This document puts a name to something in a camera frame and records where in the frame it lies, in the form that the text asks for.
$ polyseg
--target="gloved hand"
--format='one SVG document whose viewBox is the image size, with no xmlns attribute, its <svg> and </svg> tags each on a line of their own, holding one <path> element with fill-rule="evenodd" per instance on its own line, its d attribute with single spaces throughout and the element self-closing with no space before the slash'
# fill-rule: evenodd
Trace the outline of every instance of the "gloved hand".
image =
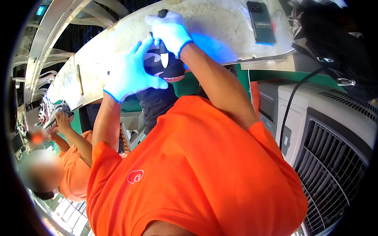
<svg viewBox="0 0 378 236">
<path fill-rule="evenodd" d="M 165 18 L 156 15 L 148 15 L 146 23 L 152 28 L 155 45 L 158 46 L 163 40 L 168 51 L 180 58 L 181 49 L 189 42 L 193 42 L 184 25 L 184 18 L 181 14 L 168 11 Z"/>
<path fill-rule="evenodd" d="M 134 44 L 112 66 L 104 92 L 112 96 L 118 103 L 122 103 L 127 96 L 148 88 L 168 88 L 168 83 L 164 79 L 151 76 L 144 70 L 143 58 L 152 43 L 153 38 L 148 34 L 143 42 L 138 41 Z"/>
</svg>

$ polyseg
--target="blue glove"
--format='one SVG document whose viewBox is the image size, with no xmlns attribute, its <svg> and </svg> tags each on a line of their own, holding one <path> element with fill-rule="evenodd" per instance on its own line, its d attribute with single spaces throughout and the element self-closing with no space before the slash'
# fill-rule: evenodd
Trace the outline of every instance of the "blue glove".
<svg viewBox="0 0 378 236">
<path fill-rule="evenodd" d="M 151 76 L 144 70 L 143 58 L 152 43 L 153 38 L 149 34 L 143 42 L 138 41 L 134 44 L 125 55 L 121 56 L 116 65 L 112 66 L 104 92 L 118 103 L 122 103 L 127 96 L 148 88 L 168 88 L 168 83 L 164 79 Z"/>
<path fill-rule="evenodd" d="M 156 15 L 146 16 L 146 23 L 152 28 L 155 45 L 158 46 L 163 40 L 168 51 L 180 58 L 181 49 L 193 40 L 184 25 L 184 18 L 181 14 L 168 11 L 165 18 Z"/>
</svg>

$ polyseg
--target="black sneaker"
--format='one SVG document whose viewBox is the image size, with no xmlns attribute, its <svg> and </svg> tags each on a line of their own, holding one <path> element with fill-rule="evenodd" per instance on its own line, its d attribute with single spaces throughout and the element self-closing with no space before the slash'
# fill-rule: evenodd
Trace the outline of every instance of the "black sneaker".
<svg viewBox="0 0 378 236">
<path fill-rule="evenodd" d="M 161 64 L 159 46 L 152 45 L 144 56 L 144 69 L 147 74 L 159 76 L 167 82 L 177 82 L 185 77 L 184 63 L 173 53 L 168 54 L 168 66 Z"/>
</svg>

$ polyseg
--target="shirt logo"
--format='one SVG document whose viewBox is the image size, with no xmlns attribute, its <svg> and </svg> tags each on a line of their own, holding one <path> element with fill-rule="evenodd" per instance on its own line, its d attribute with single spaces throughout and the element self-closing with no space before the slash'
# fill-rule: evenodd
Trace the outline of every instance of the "shirt logo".
<svg viewBox="0 0 378 236">
<path fill-rule="evenodd" d="M 132 184 L 135 182 L 138 182 L 139 180 L 142 179 L 143 174 L 144 174 L 144 171 L 142 170 L 131 171 L 129 176 L 127 177 L 127 181 Z"/>
<path fill-rule="evenodd" d="M 256 28 L 272 28 L 272 24 L 268 22 L 256 22 Z"/>
</svg>

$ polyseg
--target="black cable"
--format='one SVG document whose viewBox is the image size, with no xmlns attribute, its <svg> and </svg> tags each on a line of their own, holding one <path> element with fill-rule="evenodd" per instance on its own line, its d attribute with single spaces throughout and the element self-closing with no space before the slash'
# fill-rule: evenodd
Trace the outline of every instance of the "black cable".
<svg viewBox="0 0 378 236">
<path fill-rule="evenodd" d="M 285 127 L 285 123 L 286 123 L 287 114 L 289 113 L 291 101 L 293 100 L 293 97 L 294 97 L 294 93 L 297 91 L 297 89 L 299 88 L 299 86 L 301 86 L 309 78 L 313 77 L 314 75 L 318 74 L 319 72 L 321 72 L 324 69 L 326 69 L 326 67 L 322 67 L 320 69 L 317 69 L 316 71 L 312 72 L 308 76 L 304 77 L 301 81 L 299 81 L 297 83 L 297 85 L 294 87 L 293 91 L 291 92 L 289 102 L 287 103 L 285 116 L 283 117 L 283 121 L 282 121 L 281 134 L 280 134 L 280 150 L 282 150 L 282 137 L 284 135 L 284 127 Z"/>
</svg>

